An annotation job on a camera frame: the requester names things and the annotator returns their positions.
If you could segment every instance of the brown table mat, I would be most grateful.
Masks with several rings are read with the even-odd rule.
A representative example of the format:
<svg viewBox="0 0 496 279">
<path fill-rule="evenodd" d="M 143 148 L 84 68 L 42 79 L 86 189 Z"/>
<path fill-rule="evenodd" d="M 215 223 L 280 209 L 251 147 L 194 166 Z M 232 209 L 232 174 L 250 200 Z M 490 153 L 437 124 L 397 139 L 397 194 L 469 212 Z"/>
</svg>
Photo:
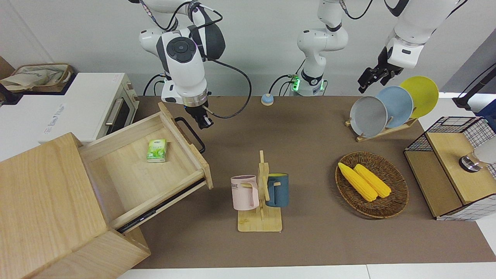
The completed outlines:
<svg viewBox="0 0 496 279">
<path fill-rule="evenodd" d="M 435 221 L 403 150 L 419 123 L 357 143 L 344 126 L 357 97 L 286 97 L 265 107 L 254 97 L 238 116 L 197 132 L 206 144 L 214 189 L 199 189 L 141 226 L 152 255 L 135 268 L 268 267 L 393 263 L 492 262 L 496 257 L 475 222 Z M 209 97 L 232 114 L 243 97 Z M 142 97 L 135 120 L 158 111 L 159 97 Z M 181 105 L 174 116 L 194 120 Z M 263 149 L 271 172 L 290 177 L 290 205 L 280 233 L 240 233 L 230 177 L 256 174 Z M 334 169 L 347 153 L 385 157 L 405 177 L 410 200 L 399 216 L 365 219 L 336 196 Z"/>
</svg>

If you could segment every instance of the white wall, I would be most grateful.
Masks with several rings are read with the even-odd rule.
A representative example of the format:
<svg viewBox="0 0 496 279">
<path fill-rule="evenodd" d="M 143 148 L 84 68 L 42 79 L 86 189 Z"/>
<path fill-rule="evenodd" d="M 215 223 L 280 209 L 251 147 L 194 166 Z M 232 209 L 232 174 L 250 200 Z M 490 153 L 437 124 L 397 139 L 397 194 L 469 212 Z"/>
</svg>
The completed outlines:
<svg viewBox="0 0 496 279">
<path fill-rule="evenodd" d="M 292 73 L 304 56 L 296 45 L 304 29 L 322 28 L 317 0 L 204 0 L 224 15 L 219 23 L 226 39 L 220 59 L 239 67 L 261 95 L 272 81 Z M 360 14 L 368 0 L 347 0 L 352 15 Z M 141 49 L 138 34 L 152 26 L 140 5 L 127 0 L 0 0 L 0 55 L 14 67 L 39 61 L 70 63 L 78 71 L 123 71 L 141 91 L 152 75 L 162 71 L 159 60 Z M 390 82 L 399 84 L 413 75 L 431 77 L 441 88 L 484 42 L 496 26 L 496 1 L 469 1 L 429 40 L 417 67 L 404 70 Z M 158 15 L 166 22 L 168 15 Z M 181 16 L 180 21 L 187 23 Z M 350 34 L 346 49 L 326 54 L 326 94 L 358 94 L 357 79 L 376 59 L 396 19 L 376 0 L 366 16 L 343 18 Z M 246 82 L 236 72 L 212 62 L 205 64 L 209 89 L 219 95 L 245 95 Z M 369 94 L 382 86 L 373 85 Z"/>
</svg>

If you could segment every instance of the yellow corn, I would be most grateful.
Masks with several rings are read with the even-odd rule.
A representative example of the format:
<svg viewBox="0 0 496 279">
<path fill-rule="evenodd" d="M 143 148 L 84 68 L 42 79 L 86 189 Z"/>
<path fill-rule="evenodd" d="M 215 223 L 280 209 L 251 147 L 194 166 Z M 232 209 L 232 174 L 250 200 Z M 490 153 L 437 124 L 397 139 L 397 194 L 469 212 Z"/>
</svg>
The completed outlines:
<svg viewBox="0 0 496 279">
<path fill-rule="evenodd" d="M 338 166 L 346 180 L 367 202 L 377 199 L 377 192 L 358 173 L 343 163 L 338 163 Z"/>
<path fill-rule="evenodd" d="M 357 164 L 354 170 L 367 181 L 370 186 L 377 192 L 379 197 L 385 198 L 391 194 L 391 188 L 387 186 L 380 178 L 373 172 L 369 171 L 361 164 Z"/>
</svg>

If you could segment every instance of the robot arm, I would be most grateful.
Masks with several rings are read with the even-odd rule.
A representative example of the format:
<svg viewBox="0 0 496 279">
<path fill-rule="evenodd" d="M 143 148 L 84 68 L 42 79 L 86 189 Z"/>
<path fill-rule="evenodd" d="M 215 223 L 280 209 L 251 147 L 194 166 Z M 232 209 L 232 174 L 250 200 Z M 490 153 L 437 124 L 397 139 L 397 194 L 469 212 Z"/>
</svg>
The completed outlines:
<svg viewBox="0 0 496 279">
<path fill-rule="evenodd" d="M 165 13 L 177 10 L 194 23 L 181 30 L 175 30 L 175 27 L 171 31 L 150 28 L 140 33 L 139 41 L 146 51 L 162 62 L 166 79 L 162 100 L 184 105 L 200 129 L 210 127 L 213 122 L 204 108 L 208 107 L 209 92 L 203 62 L 207 58 L 218 59 L 225 49 L 222 32 L 205 11 L 214 10 L 196 0 L 185 5 L 182 5 L 183 0 L 145 0 L 139 3 L 150 17 L 153 15 L 149 10 Z"/>
<path fill-rule="evenodd" d="M 379 54 L 377 66 L 367 68 L 358 79 L 358 90 L 364 93 L 378 80 L 386 85 L 404 68 L 414 68 L 424 45 L 458 2 L 459 0 L 400 0 L 396 8 L 388 7 L 398 17 L 398 22 Z"/>
<path fill-rule="evenodd" d="M 348 44 L 348 33 L 342 27 L 342 15 L 339 0 L 322 0 L 317 16 L 326 28 L 305 30 L 298 36 L 298 48 L 305 54 L 305 63 L 293 87 L 299 95 L 313 96 L 321 90 L 326 59 L 320 54 L 342 50 Z"/>
</svg>

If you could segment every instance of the yellow plate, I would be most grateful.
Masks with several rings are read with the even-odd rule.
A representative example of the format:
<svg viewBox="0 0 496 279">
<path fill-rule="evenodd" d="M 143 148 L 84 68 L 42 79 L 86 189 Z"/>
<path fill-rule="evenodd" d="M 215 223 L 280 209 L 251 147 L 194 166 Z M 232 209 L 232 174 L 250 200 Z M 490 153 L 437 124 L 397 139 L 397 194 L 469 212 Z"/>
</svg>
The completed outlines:
<svg viewBox="0 0 496 279">
<path fill-rule="evenodd" d="M 413 76 L 400 84 L 412 96 L 416 108 L 411 118 L 419 118 L 434 109 L 439 99 L 437 85 L 425 76 Z"/>
</svg>

